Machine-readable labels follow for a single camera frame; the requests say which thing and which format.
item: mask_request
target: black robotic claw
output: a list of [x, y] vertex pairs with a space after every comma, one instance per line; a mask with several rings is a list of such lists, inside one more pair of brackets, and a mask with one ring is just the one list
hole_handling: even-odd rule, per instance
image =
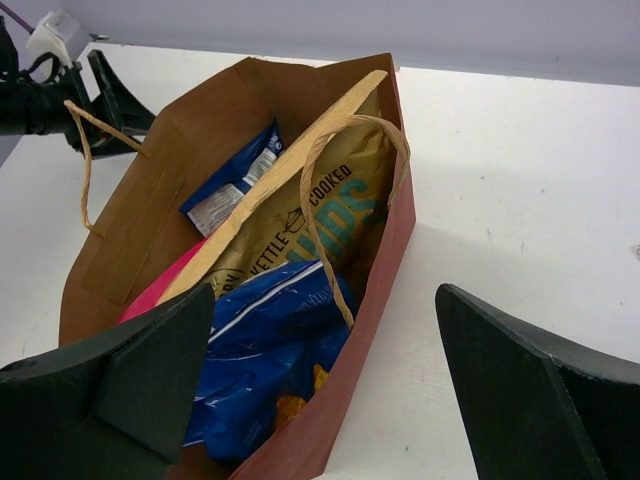
[[436, 309], [481, 480], [640, 478], [640, 365], [454, 286]]
[[0, 478], [163, 480], [178, 463], [215, 299], [199, 285], [0, 369]]
[[[45, 54], [29, 70], [18, 71], [16, 49], [0, 21], [0, 135], [63, 133], [69, 145], [82, 151], [75, 123], [63, 104], [67, 99], [125, 135], [145, 135], [155, 116], [126, 89], [101, 51], [91, 51], [88, 58], [100, 90], [93, 101], [79, 64], [59, 69], [57, 57]], [[41, 83], [33, 81], [34, 67], [49, 59], [54, 62], [53, 75]], [[84, 120], [83, 125], [94, 157], [132, 151]]]

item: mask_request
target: white table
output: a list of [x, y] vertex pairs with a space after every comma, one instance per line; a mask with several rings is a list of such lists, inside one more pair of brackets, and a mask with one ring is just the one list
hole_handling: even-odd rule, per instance
[[[241, 58], [99, 48], [155, 112]], [[418, 225], [322, 478], [474, 479], [435, 290], [455, 283], [640, 362], [631, 248], [640, 243], [640, 89], [404, 67], [397, 75]], [[91, 218], [132, 158], [94, 163]], [[86, 237], [82, 168], [64, 138], [49, 136], [21, 140], [0, 169], [0, 364], [56, 347], [62, 288]]]

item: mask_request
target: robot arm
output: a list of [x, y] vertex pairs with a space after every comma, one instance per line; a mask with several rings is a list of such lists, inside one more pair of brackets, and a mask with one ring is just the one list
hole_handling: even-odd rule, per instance
[[[93, 101], [82, 82], [79, 63], [71, 68], [61, 66], [53, 53], [46, 53], [30, 69], [20, 71], [18, 53], [0, 16], [0, 135], [62, 133], [74, 150], [82, 151], [74, 121], [63, 104], [65, 100], [73, 101], [125, 135], [145, 135], [155, 116], [126, 89], [101, 51], [91, 51], [88, 58], [100, 89]], [[35, 82], [31, 74], [48, 60], [53, 62], [51, 76], [44, 82]], [[88, 122], [84, 128], [94, 158], [132, 151]]]

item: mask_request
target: blue chip bag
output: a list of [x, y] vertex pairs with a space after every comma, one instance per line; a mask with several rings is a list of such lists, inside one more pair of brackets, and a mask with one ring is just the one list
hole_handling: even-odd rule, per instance
[[348, 335], [319, 261], [282, 265], [222, 297], [185, 446], [204, 442], [218, 460], [248, 458], [274, 432], [279, 400], [308, 402], [314, 370], [331, 370]]
[[284, 151], [274, 120], [180, 207], [198, 231], [211, 235]]

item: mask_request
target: white wall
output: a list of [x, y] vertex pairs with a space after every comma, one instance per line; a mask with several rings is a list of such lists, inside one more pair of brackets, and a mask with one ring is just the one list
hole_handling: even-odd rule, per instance
[[[3, 0], [4, 4], [11, 8], [14, 12], [25, 19], [32, 27], [44, 17], [49, 11], [60, 8], [60, 0]], [[0, 15], [5, 17], [5, 24], [7, 25], [7, 31], [13, 43], [18, 50], [18, 56], [20, 60], [20, 68], [28, 68], [33, 62], [33, 58], [27, 52], [25, 45], [29, 39], [29, 34], [20, 25], [18, 25], [13, 19], [6, 14], [0, 12]], [[0, 136], [0, 166], [4, 163], [5, 159], [9, 156], [13, 148], [20, 140], [19, 136], [16, 137], [1, 137]]]
[[640, 85], [638, 0], [63, 0], [115, 42]]

